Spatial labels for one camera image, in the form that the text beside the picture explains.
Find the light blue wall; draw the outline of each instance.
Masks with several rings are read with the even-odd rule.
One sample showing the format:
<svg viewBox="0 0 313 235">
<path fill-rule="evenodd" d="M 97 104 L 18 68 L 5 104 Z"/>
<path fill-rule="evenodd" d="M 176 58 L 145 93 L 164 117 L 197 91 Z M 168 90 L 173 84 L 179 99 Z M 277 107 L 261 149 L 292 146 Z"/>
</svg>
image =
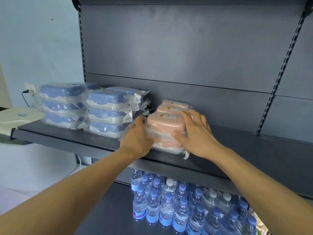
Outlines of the light blue wall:
<svg viewBox="0 0 313 235">
<path fill-rule="evenodd" d="M 83 82 L 71 0 L 0 0 L 0 63 L 13 107 L 26 106 L 24 83 Z"/>
</svg>

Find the wall socket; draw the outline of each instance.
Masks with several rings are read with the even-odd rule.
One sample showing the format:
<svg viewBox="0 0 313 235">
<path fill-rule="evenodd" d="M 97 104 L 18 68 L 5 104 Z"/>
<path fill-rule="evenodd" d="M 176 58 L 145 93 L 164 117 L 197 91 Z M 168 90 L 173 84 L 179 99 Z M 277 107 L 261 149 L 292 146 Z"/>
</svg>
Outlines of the wall socket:
<svg viewBox="0 0 313 235">
<path fill-rule="evenodd" d="M 25 84 L 25 89 L 26 90 L 33 90 L 34 92 L 37 91 L 35 84 L 30 84 L 30 83 L 24 83 L 24 84 Z"/>
</svg>

